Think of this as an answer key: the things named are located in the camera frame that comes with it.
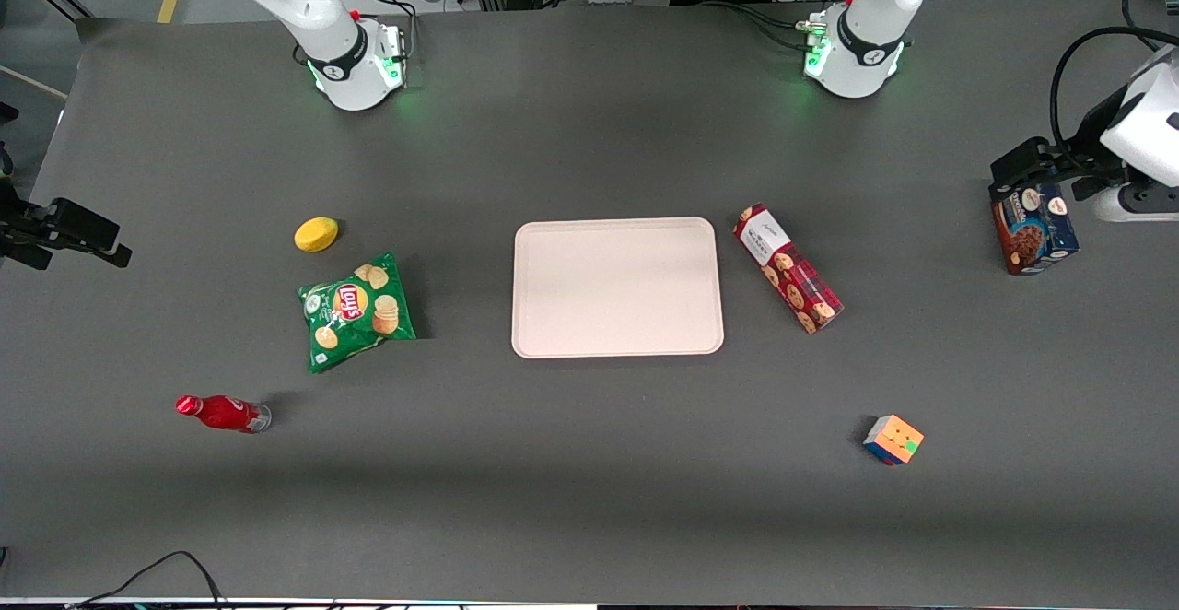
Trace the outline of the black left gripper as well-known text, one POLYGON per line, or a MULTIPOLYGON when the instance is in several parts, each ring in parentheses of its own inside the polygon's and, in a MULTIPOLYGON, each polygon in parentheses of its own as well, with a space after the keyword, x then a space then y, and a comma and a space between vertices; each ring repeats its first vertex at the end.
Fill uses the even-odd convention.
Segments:
POLYGON ((1074 136, 1073 140, 1078 139, 1079 146, 1073 147, 1065 142, 1029 138, 1012 149, 1012 159, 994 160, 990 203, 1040 182, 1043 194, 1069 194, 1078 203, 1095 203, 1100 194, 1115 194, 1120 189, 1120 159, 1104 147, 1098 136, 1074 136))

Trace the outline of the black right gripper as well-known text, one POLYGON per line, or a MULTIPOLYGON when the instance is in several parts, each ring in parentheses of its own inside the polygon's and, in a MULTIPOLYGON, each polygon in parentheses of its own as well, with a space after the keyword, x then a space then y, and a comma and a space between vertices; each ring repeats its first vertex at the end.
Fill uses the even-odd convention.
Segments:
POLYGON ((55 242, 71 249, 88 249, 110 265, 127 267, 132 250, 118 244, 121 227, 87 206, 55 198, 48 206, 21 199, 1 204, 1 254, 34 270, 42 271, 53 257, 55 242))

